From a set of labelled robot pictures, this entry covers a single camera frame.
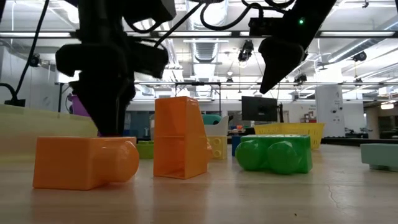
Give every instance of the plastic basket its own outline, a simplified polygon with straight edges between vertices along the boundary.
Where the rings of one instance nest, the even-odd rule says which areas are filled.
[[[307,134],[311,138],[311,149],[319,149],[323,136],[323,123],[262,124],[256,125],[256,134]]]

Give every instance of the ceiling duct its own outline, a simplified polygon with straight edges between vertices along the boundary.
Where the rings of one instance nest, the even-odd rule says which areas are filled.
[[[198,3],[186,0],[185,4],[187,6],[187,11],[190,11]],[[202,8],[203,6],[189,18],[188,29],[207,30],[200,22],[200,12]],[[205,12],[205,19],[213,26],[222,26],[226,22],[227,11],[228,0],[211,4]],[[213,62],[217,58],[218,49],[219,43],[191,43],[193,62],[199,62],[199,64],[193,65],[193,73],[195,76],[210,79],[214,75],[216,65],[208,63]]]
[[[394,16],[392,19],[376,27],[375,30],[397,30],[398,29],[398,16]],[[350,58],[380,42],[386,38],[372,38],[372,39],[359,39],[346,45],[345,47],[332,53],[328,58],[328,63],[337,63],[347,58]]]

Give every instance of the ceiling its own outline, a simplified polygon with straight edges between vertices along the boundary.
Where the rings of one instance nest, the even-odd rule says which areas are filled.
[[[259,2],[266,5],[264,1],[248,0],[247,2]],[[335,7],[323,23],[321,30],[378,30],[385,22],[397,16],[397,9],[394,0],[369,0],[369,6],[362,8],[364,0],[338,0]],[[169,27],[172,27],[179,21],[186,13],[186,6],[184,0],[175,0],[177,9],[177,16],[173,21],[169,22]],[[7,0],[6,8],[3,15],[2,23],[0,24],[0,32],[5,31],[34,31],[37,25],[37,20],[40,16],[43,6],[43,0]],[[240,0],[229,0],[228,11],[226,16],[226,24],[234,21],[245,6]],[[77,15],[72,13],[74,10],[70,5],[64,1],[51,1],[49,10],[47,11],[42,31],[73,31],[78,28],[76,21]],[[266,11],[267,17],[281,17],[281,14],[273,11]],[[251,17],[257,17],[258,12],[251,10],[249,14],[231,30],[246,30],[248,31],[248,22]],[[187,30],[187,23],[180,26],[177,30]],[[214,62],[218,65],[215,68],[212,80],[219,80],[225,82],[227,72],[232,72],[235,82],[256,82],[260,81],[265,69],[265,63],[261,54],[254,53],[248,60],[244,68],[239,67],[237,57],[239,49],[242,47],[245,39],[223,39],[228,43],[219,44],[218,56]],[[252,39],[254,44],[254,51],[257,52],[258,46],[262,39]],[[184,79],[195,78],[192,66],[192,52],[190,44],[184,43],[184,39],[173,39],[172,45],[174,52],[177,55],[178,62],[182,66],[182,76]],[[330,82],[334,79],[334,74],[337,74],[341,81],[352,82],[354,76],[364,76],[364,82],[381,82],[386,79],[393,80],[392,77],[397,76],[398,69],[394,67],[383,72],[383,68],[388,67],[398,60],[398,39],[386,39],[380,43],[365,49],[368,59],[364,62],[357,62],[354,66],[352,60],[343,60],[333,65],[327,65],[327,72],[318,71],[317,62],[324,62],[324,58],[328,55],[337,52],[346,47],[354,41],[361,41],[357,39],[314,39],[308,48],[310,54],[309,59],[303,65],[287,76],[287,80],[293,81],[294,76],[299,73],[305,73],[308,81],[311,82]],[[32,40],[18,39],[14,40],[14,48],[20,53],[27,53],[29,45]],[[37,52],[42,58],[51,62],[55,61],[54,53],[63,44],[77,43],[74,39],[40,39],[37,43]],[[380,73],[366,78],[379,71]],[[370,86],[369,89],[377,89],[377,86]]]

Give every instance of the orange toy block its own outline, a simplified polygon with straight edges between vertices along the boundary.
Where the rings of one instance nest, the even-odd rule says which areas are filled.
[[[209,152],[197,100],[155,100],[154,176],[188,179],[207,172]]]
[[[39,137],[33,187],[90,190],[138,170],[136,138]]]

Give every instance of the desk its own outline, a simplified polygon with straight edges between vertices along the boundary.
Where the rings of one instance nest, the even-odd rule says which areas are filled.
[[[127,184],[81,192],[33,190],[33,160],[3,158],[0,223],[396,223],[398,173],[369,170],[357,147],[322,146],[313,163],[289,176],[244,172],[228,157],[176,180],[153,178],[141,160]]]

